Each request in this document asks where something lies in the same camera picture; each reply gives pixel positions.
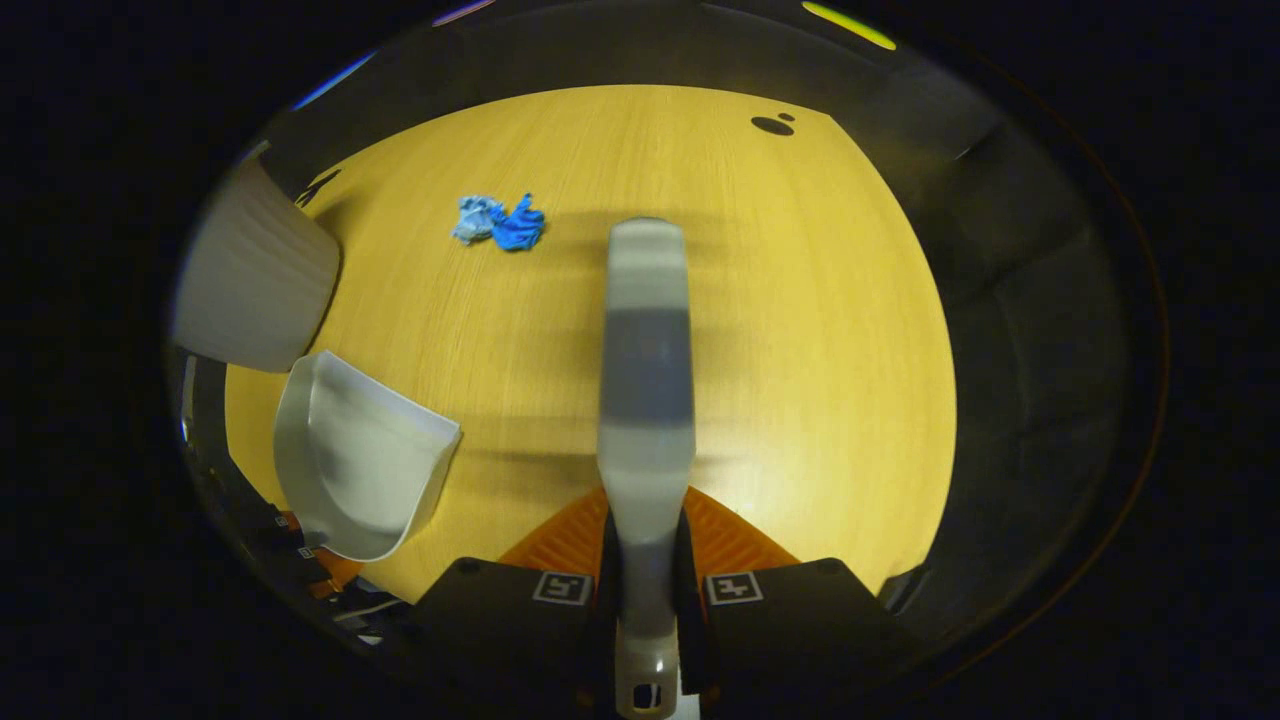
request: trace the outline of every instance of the white plastic tray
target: white plastic tray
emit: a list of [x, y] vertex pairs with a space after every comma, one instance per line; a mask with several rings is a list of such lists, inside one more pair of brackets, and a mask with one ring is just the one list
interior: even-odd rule
[[324, 351], [301, 357], [275, 414], [275, 471], [308, 546], [372, 562], [435, 512], [458, 424]]

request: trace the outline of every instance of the light blue cloth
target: light blue cloth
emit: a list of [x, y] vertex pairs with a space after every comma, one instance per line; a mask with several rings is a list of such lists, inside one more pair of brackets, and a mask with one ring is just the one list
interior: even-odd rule
[[463, 197], [458, 200], [460, 217], [457, 227], [453, 228], [453, 237], [471, 245], [492, 234], [494, 242], [503, 250], [529, 250], [538, 243], [547, 225], [543, 213], [530, 209], [532, 202], [532, 193], [526, 192], [511, 215], [507, 215], [507, 209], [493, 197], [484, 195]]
[[466, 245], [477, 240], [484, 240], [493, 234], [494, 211], [499, 218], [506, 218], [502, 202], [484, 195], [470, 195], [458, 200], [458, 224], [453, 228], [453, 237]]

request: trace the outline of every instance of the orange gripper base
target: orange gripper base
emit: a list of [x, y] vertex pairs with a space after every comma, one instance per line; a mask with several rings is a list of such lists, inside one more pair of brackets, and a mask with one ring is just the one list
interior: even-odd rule
[[[506, 555], [507, 565], [577, 573], [599, 578], [602, 538], [609, 502], [604, 488], [573, 501], [543, 523]], [[689, 488], [685, 514], [694, 539], [694, 565], [699, 584], [705, 575], [764, 570], [795, 565], [799, 560], [736, 512]]]

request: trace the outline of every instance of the yellow table surface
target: yellow table surface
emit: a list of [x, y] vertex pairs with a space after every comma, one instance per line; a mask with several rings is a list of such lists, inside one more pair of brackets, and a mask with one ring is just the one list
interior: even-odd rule
[[[790, 113], [792, 136], [751, 117]], [[312, 351], [462, 425], [431, 523], [364, 575], [416, 601], [456, 557], [497, 559], [600, 480], [609, 227], [685, 231], [691, 484], [800, 560], [872, 592], [924, 560], [946, 502], [955, 379], [933, 278], [893, 195], [828, 115], [672, 86], [540, 92], [410, 128], [335, 165], [306, 213], [343, 249]], [[526, 191], [531, 252], [449, 236], [458, 199]], [[232, 457], [282, 509], [287, 374], [227, 373]]]

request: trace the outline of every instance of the wood grain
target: wood grain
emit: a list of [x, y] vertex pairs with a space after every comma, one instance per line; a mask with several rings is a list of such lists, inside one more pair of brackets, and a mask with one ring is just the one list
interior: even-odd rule
[[[795, 135], [751, 117], [790, 113]], [[460, 555], [497, 559], [599, 484], [607, 236], [685, 231], [694, 487], [801, 560], [873, 591], [919, 564], [947, 496], [955, 379], [910, 224], [827, 115], [669, 86], [558, 90], [436, 118], [348, 158], [306, 208], [343, 268], [312, 351], [461, 423], [430, 525], [365, 577], [416, 601]], [[449, 237], [457, 201], [534, 192], [531, 252]], [[232, 457], [287, 507], [271, 423], [287, 375], [229, 368]]]

